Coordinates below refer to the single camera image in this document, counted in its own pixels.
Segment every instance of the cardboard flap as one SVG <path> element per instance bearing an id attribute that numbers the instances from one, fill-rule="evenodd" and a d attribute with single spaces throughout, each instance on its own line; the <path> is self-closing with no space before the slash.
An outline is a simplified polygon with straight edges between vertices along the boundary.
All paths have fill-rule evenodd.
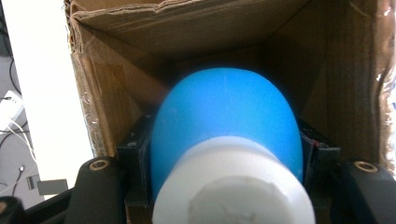
<path id="1" fill-rule="evenodd" d="M 256 45 L 306 2 L 169 0 L 77 11 L 72 17 L 148 53 L 183 61 Z"/>

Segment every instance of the white plastic cap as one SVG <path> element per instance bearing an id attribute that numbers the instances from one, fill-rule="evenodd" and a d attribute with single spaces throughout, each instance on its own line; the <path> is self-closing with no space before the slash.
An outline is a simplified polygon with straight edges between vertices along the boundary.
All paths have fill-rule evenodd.
<path id="1" fill-rule="evenodd" d="M 157 197 L 155 224 L 315 223 L 294 175 L 266 148 L 216 137 L 178 162 Z"/>

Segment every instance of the cardboard box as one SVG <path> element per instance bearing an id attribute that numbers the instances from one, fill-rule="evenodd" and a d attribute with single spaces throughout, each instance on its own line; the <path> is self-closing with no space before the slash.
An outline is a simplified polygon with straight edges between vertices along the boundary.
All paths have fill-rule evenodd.
<path id="1" fill-rule="evenodd" d="M 97 155 L 191 72 L 255 71 L 344 158 L 384 158 L 392 1 L 70 0 L 70 44 Z"/>

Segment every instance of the blue balloon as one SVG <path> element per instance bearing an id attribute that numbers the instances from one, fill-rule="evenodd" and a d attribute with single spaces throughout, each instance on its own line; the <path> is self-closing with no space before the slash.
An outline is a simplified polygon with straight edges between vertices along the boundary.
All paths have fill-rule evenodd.
<path id="1" fill-rule="evenodd" d="M 299 130 L 281 92 L 254 72 L 214 68 L 184 78 L 160 108 L 150 149 L 154 199 L 189 148 L 220 136 L 244 137 L 266 147 L 302 181 Z"/>

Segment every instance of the brown cardboard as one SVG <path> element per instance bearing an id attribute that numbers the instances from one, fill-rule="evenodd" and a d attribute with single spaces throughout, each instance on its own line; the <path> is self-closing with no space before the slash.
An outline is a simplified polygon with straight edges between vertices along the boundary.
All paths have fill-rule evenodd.
<path id="1" fill-rule="evenodd" d="M 98 154 L 115 155 L 137 117 L 182 77 L 232 66 L 274 82 L 296 116 L 339 145 L 343 158 L 386 164 L 378 97 L 393 66 L 390 0 L 68 5 L 81 102 Z"/>

